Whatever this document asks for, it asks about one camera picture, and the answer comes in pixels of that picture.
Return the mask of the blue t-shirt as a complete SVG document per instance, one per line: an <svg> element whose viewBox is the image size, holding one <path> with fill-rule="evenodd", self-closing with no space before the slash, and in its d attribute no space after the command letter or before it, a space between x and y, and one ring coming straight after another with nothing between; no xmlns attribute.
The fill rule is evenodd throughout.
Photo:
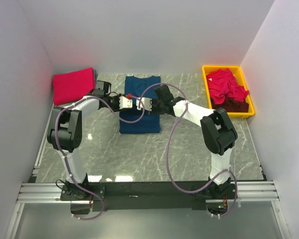
<svg viewBox="0 0 299 239"><path fill-rule="evenodd" d="M149 86L160 83L161 79L159 76L150 76L148 78L137 78L135 76L126 76L125 79L125 94L131 94L135 97L143 95L146 98L156 99L157 96L154 92L154 87L149 89L146 93L144 91ZM137 110L136 106L132 109L121 111L119 113L120 118L128 121L137 120L142 114L142 111ZM149 133L160 133L159 115L150 115L145 113L142 119L136 123L126 123L120 121L119 132L121 134L149 134Z"/></svg>

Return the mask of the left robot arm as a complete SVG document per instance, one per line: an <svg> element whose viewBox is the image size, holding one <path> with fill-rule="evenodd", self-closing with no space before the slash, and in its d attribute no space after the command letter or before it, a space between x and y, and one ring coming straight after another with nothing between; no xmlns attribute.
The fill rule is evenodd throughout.
<svg viewBox="0 0 299 239"><path fill-rule="evenodd" d="M52 110L47 141L57 150L66 172L62 191L78 200L89 197L92 189L84 169L79 146L83 138L83 119L91 113L110 107L121 111L124 94L111 91L111 83L100 81L89 93L66 107L55 106Z"/></svg>

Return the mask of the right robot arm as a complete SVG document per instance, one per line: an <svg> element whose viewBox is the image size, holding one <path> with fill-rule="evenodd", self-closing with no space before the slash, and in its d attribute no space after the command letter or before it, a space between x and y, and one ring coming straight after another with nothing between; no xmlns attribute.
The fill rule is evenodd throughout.
<svg viewBox="0 0 299 239"><path fill-rule="evenodd" d="M199 193L209 188L210 196L219 199L226 193L226 186L230 184L230 179L234 179L234 198L237 199L238 185L234 173L230 170L230 156L238 134L227 112L223 108L212 110L190 103L185 93L170 83L153 84L147 87L141 96L143 97L151 88L155 88L154 91L163 113L177 117L166 145L166 169L173 186L186 194ZM172 134L182 119L201 127L204 143L211 153L209 181L193 191L179 187L169 169L169 147Z"/></svg>

